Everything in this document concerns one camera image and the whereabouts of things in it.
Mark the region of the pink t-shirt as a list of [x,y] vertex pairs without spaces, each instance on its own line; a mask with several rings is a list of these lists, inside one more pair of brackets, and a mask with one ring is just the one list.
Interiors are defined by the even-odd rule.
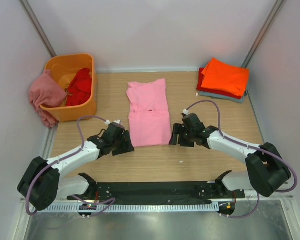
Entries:
[[172,136],[166,80],[129,82],[129,132],[133,147],[168,145]]

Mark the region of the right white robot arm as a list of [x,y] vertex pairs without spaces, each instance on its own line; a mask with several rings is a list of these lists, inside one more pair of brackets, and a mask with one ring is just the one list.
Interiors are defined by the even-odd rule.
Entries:
[[280,192],[292,173],[271,143],[263,145],[240,141],[223,133],[218,127],[205,126],[195,113],[184,115],[181,123],[173,125],[170,145],[193,148],[201,146],[222,152],[245,164],[246,171],[228,171],[221,177],[229,190],[255,190],[263,197]]

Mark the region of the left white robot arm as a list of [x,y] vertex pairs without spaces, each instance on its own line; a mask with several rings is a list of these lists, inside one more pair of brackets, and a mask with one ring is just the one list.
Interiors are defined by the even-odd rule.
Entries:
[[97,182],[86,173],[74,177],[67,175],[109,154],[117,156],[134,150],[130,132],[112,122],[106,130],[89,137],[71,151],[49,159],[40,156],[34,158],[21,178],[17,191],[37,211],[45,210],[55,200],[92,200],[97,195]]

